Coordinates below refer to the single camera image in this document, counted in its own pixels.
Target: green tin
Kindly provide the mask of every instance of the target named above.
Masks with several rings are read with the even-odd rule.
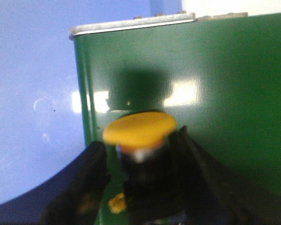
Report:
[[[86,144],[122,115],[162,110],[232,171],[281,196],[281,14],[180,16],[71,29]],[[124,179],[108,151],[100,223],[127,224],[107,206]]]

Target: yellow knob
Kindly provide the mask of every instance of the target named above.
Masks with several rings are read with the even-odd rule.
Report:
[[[126,153],[150,149],[162,143],[176,126],[175,118],[167,113],[141,112],[112,122],[103,131],[103,140]]]

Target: blue surface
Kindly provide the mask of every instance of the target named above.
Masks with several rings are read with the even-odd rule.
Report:
[[[160,10],[173,14],[179,3],[0,0],[0,204],[46,181],[84,150],[68,29]]]

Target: blue background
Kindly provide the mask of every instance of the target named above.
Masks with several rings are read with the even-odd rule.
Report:
[[[73,43],[85,23],[174,14],[179,0],[0,0],[0,204],[36,187],[83,149]]]

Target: white wall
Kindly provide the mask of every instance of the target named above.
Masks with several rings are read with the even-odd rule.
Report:
[[[182,9],[196,17],[240,12],[261,15],[281,12],[281,0],[182,0]]]

